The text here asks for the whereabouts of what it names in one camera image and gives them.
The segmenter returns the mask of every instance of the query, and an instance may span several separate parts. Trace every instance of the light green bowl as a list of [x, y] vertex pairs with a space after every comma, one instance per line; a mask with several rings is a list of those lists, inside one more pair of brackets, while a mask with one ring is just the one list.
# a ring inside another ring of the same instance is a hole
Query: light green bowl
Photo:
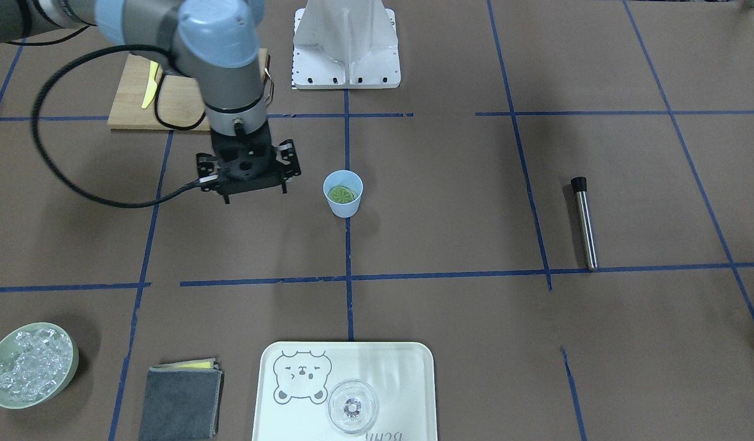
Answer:
[[61, 383], [56, 386], [55, 390], [52, 391], [51, 394], [44, 397], [43, 399], [38, 399], [36, 401], [32, 402], [22, 402], [22, 401], [13, 401], [12, 398], [10, 398], [9, 393], [7, 391], [3, 391], [0, 389], [0, 406], [7, 408], [7, 409], [24, 409], [27, 407], [32, 407], [32, 405], [40, 404], [40, 402], [45, 402], [54, 396], [57, 396], [60, 391], [64, 390], [64, 388], [71, 382], [72, 377], [75, 376], [75, 371], [77, 371], [77, 363], [80, 360], [80, 357], [77, 353], [77, 345], [75, 344], [74, 339], [72, 339], [72, 336], [69, 335], [68, 332], [63, 330], [58, 325], [54, 325], [52, 323], [32, 323], [30, 325], [22, 326], [18, 329], [15, 329], [12, 333], [7, 335], [7, 337], [4, 337], [4, 340], [0, 343], [0, 365], [1, 362], [4, 362], [5, 360], [8, 360], [13, 354], [13, 352], [18, 351], [18, 346], [15, 343], [15, 336], [20, 331], [35, 331], [38, 329], [47, 329], [51, 328], [53, 330], [56, 330], [57, 332], [65, 333], [69, 336], [69, 340], [72, 341], [72, 362], [69, 363], [69, 366], [66, 367], [66, 374], [64, 375], [64, 379], [61, 381]]

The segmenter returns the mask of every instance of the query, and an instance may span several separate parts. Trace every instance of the wooden cutting board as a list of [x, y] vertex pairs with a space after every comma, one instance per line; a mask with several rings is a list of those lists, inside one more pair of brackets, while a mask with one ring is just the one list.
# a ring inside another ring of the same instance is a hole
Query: wooden cutting board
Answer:
[[[261, 48], [259, 59], [260, 70], [263, 72], [262, 78], [265, 81], [265, 66], [270, 60], [268, 50]], [[113, 108], [110, 109], [110, 117], [107, 119], [107, 125], [111, 129], [167, 130], [154, 118], [153, 103], [147, 109], [142, 108], [150, 64], [151, 62], [142, 56], [132, 54], [128, 56], [116, 98], [113, 101]], [[159, 81], [161, 73], [160, 67], [156, 74], [156, 81]], [[200, 90], [194, 78], [169, 75], [164, 80], [161, 93], [159, 116], [166, 123], [191, 126], [203, 114], [203, 98], [200, 97]], [[208, 118], [195, 130], [210, 131]]]

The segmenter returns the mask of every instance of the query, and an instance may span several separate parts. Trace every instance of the blue joint cap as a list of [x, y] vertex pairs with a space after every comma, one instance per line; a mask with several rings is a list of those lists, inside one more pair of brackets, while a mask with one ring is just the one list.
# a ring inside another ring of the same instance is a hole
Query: blue joint cap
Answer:
[[178, 9], [178, 34], [197, 58], [218, 67], [243, 67], [257, 59], [257, 16], [262, 0], [186, 0]]
[[108, 40], [125, 45], [124, 6], [127, 0], [98, 0], [94, 9], [96, 25]]

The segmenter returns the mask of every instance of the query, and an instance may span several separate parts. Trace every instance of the bowl of ice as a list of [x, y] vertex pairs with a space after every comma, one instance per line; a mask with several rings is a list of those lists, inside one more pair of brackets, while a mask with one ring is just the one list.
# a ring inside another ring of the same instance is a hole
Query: bowl of ice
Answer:
[[53, 398], [71, 382], [79, 360], [77, 346], [58, 325], [16, 329], [0, 343], [0, 406], [24, 409]]

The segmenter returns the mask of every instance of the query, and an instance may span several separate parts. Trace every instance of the black cap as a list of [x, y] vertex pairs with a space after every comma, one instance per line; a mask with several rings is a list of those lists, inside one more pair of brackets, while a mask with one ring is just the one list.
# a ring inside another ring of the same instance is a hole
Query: black cap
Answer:
[[578, 176], [578, 178], [573, 178], [570, 180], [570, 185], [573, 186], [573, 192], [586, 192], [586, 178], [583, 176]]

